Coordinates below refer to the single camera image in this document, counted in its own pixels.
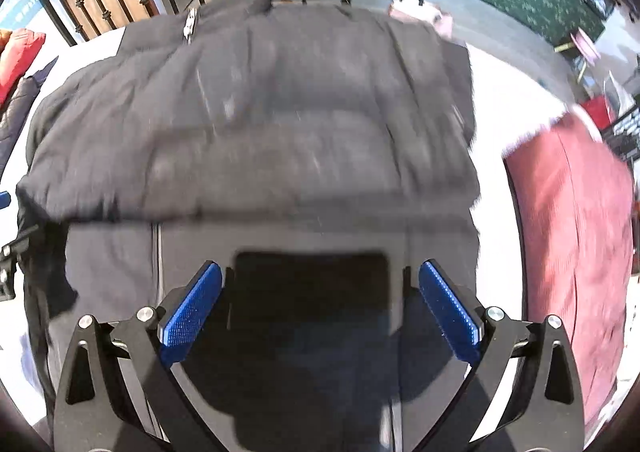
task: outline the blue sign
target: blue sign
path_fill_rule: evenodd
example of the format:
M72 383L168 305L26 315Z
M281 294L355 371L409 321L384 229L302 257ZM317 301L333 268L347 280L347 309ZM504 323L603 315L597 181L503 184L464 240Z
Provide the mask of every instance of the blue sign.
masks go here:
M41 9L40 0L4 0L0 6L0 28L25 27Z

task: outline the red garment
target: red garment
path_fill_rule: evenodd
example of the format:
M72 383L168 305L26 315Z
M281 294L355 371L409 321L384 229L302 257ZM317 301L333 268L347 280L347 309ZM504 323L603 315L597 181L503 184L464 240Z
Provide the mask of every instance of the red garment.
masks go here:
M522 216L527 319L564 321L580 375L585 423L620 366L632 260L632 178L573 114L507 159Z
M14 31L0 54L0 106L42 49L46 35L20 28Z

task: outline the silver bolt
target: silver bolt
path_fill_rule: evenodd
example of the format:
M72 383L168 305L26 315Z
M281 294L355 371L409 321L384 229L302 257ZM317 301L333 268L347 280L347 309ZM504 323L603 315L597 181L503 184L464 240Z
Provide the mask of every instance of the silver bolt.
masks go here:
M499 307L490 307L486 311L486 315L491 318L491 320L499 322L504 318L504 311L502 311Z
M136 313L136 317L141 322L146 322L147 320L151 320L151 317L154 315L155 311L152 307L143 307Z
M549 322L549 325L553 327L553 329L559 329L562 327L562 320L560 320L558 315L550 315L546 321Z
M79 321L78 325L82 327L82 329L87 329L91 324L94 323L94 319L91 315L84 315Z

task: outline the black clamp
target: black clamp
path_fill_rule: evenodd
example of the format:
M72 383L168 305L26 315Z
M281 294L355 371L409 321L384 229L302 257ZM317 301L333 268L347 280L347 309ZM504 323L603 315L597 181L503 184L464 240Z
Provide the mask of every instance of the black clamp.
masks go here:
M15 240L5 244L0 250L0 302L15 298L14 279L17 264L22 256L44 238L39 225L31 226L20 233Z

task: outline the white mattress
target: white mattress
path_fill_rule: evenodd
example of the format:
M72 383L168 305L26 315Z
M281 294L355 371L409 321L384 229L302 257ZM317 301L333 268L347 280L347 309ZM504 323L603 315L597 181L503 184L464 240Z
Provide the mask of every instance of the white mattress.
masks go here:
M27 170L25 144L28 124L38 104L76 70L113 56L123 32L123 29L119 29L106 33L60 55L31 109L28 123L0 181L0 190L7 190L15 197L15 185ZM528 137L541 126L548 125L550 118L557 117L565 109L561 102L536 82L508 64L471 46L469 54L474 74L477 123L470 155L478 170L481 187L481 197L472 209L480 238L478 298L487 307L497 305L510 317L518 319L522 316L520 239L502 154L514 146L518 139ZM9 208L0 210L0 243L15 238L16 215L15 200ZM27 329L20 272L16 280L18 300L0 304L0 324L13 329L11 333L0 333L0 345L4 349L0 352L4 353L4 359L0 360L0 378L27 420L33 424L45 415L45 408L41 396L29 384L20 362L23 353L20 338L22 342L25 341ZM504 411L515 375L515 362L512 362L477 436L494 430Z

